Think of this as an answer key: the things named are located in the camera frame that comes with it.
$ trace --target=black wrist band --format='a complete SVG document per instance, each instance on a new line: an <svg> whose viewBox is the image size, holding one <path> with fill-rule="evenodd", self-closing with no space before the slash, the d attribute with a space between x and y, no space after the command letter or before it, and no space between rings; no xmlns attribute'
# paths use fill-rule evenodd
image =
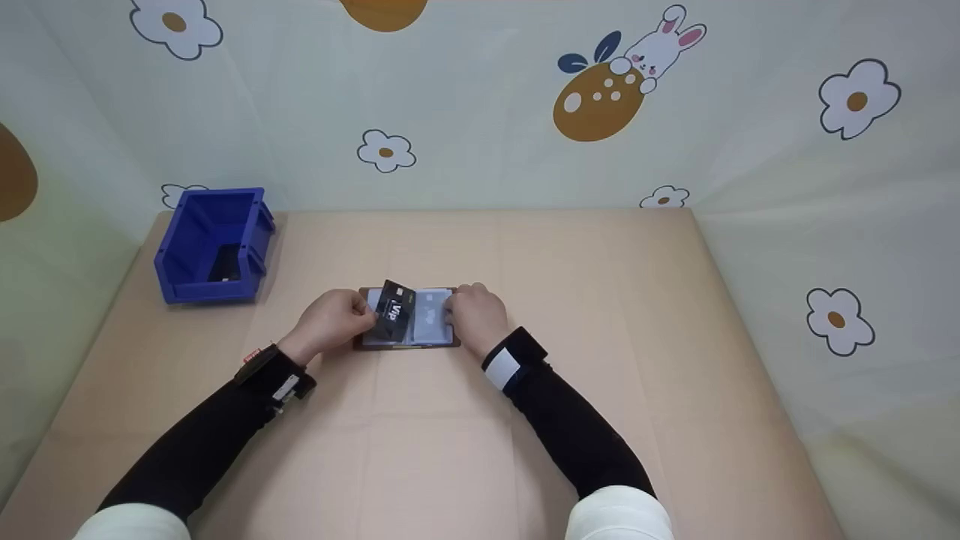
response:
<svg viewBox="0 0 960 540"><path fill-rule="evenodd" d="M484 358L482 367L487 379L510 396L517 383L531 370L545 366L546 351L530 332L519 327Z"/></svg>
<svg viewBox="0 0 960 540"><path fill-rule="evenodd" d="M317 385L302 367L271 345L251 358L233 382L242 389L270 400L281 407L291 396L303 399Z"/></svg>

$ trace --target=black sleeve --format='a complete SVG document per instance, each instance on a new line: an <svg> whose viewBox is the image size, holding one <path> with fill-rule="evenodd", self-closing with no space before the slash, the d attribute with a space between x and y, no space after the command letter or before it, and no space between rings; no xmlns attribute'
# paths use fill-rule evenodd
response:
<svg viewBox="0 0 960 540"><path fill-rule="evenodd" d="M542 360L546 351L536 342L532 346L511 346L524 339L533 340L523 328L517 329L493 349L484 366L502 349L509 349L520 369L504 386L504 393L527 417L580 498L608 485L627 485L656 497L643 465L627 443Z"/></svg>
<svg viewBox="0 0 960 540"><path fill-rule="evenodd" d="M110 490L98 511L146 503L186 522L247 441L274 418L275 406L265 392L228 382L164 433Z"/></svg>

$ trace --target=beige table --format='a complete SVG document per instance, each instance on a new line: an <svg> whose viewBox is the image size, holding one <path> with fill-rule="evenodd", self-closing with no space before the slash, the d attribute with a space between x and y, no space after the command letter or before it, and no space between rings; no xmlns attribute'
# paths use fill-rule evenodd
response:
<svg viewBox="0 0 960 540"><path fill-rule="evenodd" d="M630 443L678 538L840 533L692 214L683 209L279 216L255 305L168 307L161 214L0 538L69 538L168 427L331 287L485 282ZM399 238L391 246L384 231ZM560 539L575 503L462 349L343 353L245 450L196 538Z"/></svg>

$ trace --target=red tag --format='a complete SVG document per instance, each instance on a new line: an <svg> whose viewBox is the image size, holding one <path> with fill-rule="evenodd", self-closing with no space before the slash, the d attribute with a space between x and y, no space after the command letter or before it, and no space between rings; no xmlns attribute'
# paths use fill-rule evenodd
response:
<svg viewBox="0 0 960 540"><path fill-rule="evenodd" d="M254 356L257 356L257 355L259 355L259 354L260 354L260 350L259 350L259 349L253 349L253 352L252 352L252 353L250 353L249 355L244 356L243 363L249 362L251 358L253 358Z"/></svg>

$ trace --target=white flower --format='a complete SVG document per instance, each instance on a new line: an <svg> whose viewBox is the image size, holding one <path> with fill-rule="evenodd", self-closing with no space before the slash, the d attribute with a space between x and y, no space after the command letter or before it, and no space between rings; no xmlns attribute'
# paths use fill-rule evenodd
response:
<svg viewBox="0 0 960 540"><path fill-rule="evenodd" d="M654 194L640 201L642 209L678 209L685 205L684 201L690 196L686 189L677 189L672 185L662 185L654 190Z"/></svg>
<svg viewBox="0 0 960 540"><path fill-rule="evenodd" d="M187 189L209 189L209 187L200 184L191 184L183 186L180 184L164 184L160 187L160 191L163 193L163 198L160 199L160 202L168 209L175 209L177 203L180 201L180 196Z"/></svg>
<svg viewBox="0 0 960 540"><path fill-rule="evenodd" d="M409 167L417 162L410 153L410 141L400 135L387 136L380 130L366 130L363 145L357 148L361 161L373 163L381 173L392 173L397 167Z"/></svg>
<svg viewBox="0 0 960 540"><path fill-rule="evenodd" d="M217 21L206 16L204 0L132 0L130 22L141 37L162 43L181 60L196 60L202 47L224 39Z"/></svg>
<svg viewBox="0 0 960 540"><path fill-rule="evenodd" d="M806 293L810 312L806 325L819 337L827 339L827 348L837 356L850 356L857 345L874 342L874 327L860 316L860 299L847 289L832 293L815 288Z"/></svg>
<svg viewBox="0 0 960 540"><path fill-rule="evenodd" d="M840 132L850 140L897 105L900 87L887 82L887 66L879 60L861 60L847 75L831 75L820 85L820 101L827 107L820 125L829 134Z"/></svg>

